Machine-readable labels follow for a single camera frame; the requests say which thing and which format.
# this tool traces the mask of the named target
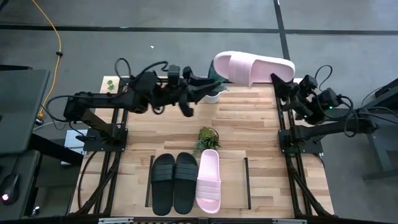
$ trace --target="pink slide sandal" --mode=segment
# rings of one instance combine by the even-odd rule
[[[221,207],[220,161],[215,150],[204,150],[200,158],[196,201],[205,212],[214,214]]]
[[[216,55],[214,68],[229,81],[246,86],[253,83],[272,83],[272,73],[289,82],[295,73],[294,64],[289,60],[234,51]]]

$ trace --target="white pot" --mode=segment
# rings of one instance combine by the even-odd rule
[[[206,103],[217,103],[220,99],[220,92],[215,96],[206,95],[203,99]]]

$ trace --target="yellow cable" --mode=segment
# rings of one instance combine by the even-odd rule
[[[57,31],[57,29],[55,28],[54,24],[51,22],[51,20],[49,19],[49,17],[44,13],[44,11],[42,10],[42,8],[40,8],[40,6],[35,2],[35,0],[32,0],[32,2],[36,5],[36,7],[40,10],[40,12],[43,14],[43,16],[48,20],[48,22],[51,24],[52,28],[54,29],[55,33],[57,34],[58,37],[58,42],[59,42],[59,52],[61,52],[62,49],[62,44],[61,44],[61,38],[60,35]],[[47,96],[44,98],[43,101],[43,105],[45,105],[45,102],[47,101],[47,99],[49,98],[49,96],[51,95],[53,89],[54,89],[54,85],[55,85],[55,81],[57,80],[57,73],[58,73],[58,66],[60,64],[60,59],[61,59],[61,55],[58,55],[58,59],[57,59],[57,63],[55,64],[55,71],[54,71],[54,79],[52,81],[52,86],[51,89],[49,91],[49,93],[47,94]],[[40,109],[39,113],[37,114],[37,118],[42,119],[44,116],[43,114],[43,108]]]

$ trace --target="computer mouse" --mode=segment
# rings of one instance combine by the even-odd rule
[[[5,205],[12,205],[19,197],[19,175],[9,174],[0,184],[1,201]]]

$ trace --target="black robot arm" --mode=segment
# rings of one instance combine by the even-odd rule
[[[326,111],[346,104],[342,99],[347,99],[347,97],[337,95],[331,88],[316,94],[314,90],[318,87],[318,83],[315,78],[309,75],[306,75],[300,83],[284,82],[275,74],[271,74],[271,78],[276,97],[285,102],[281,106],[281,110],[294,110],[297,120],[303,119],[306,123],[314,125],[311,127],[302,125],[290,127],[288,132],[281,134],[283,135],[281,140],[285,145],[297,144],[317,136],[346,133],[347,131],[370,134],[377,129],[377,125],[371,119],[362,115],[367,113],[365,109],[354,110],[352,108],[352,101],[348,113],[339,117],[328,116]],[[322,124],[325,121],[334,121],[334,123]]]
[[[167,76],[168,82],[164,86],[155,71],[151,71],[121,80],[126,84],[118,94],[76,93],[68,97],[63,115],[67,121],[84,122],[99,131],[104,140],[112,142],[118,140],[118,128],[115,124],[108,124],[97,117],[90,108],[119,108],[141,114],[151,105],[155,114],[161,114],[164,106],[175,106],[178,103],[184,116],[191,117],[193,109],[189,107],[189,103],[197,104],[205,95],[221,85],[214,79],[194,76],[190,67],[184,68],[181,78],[180,67],[171,65]]]

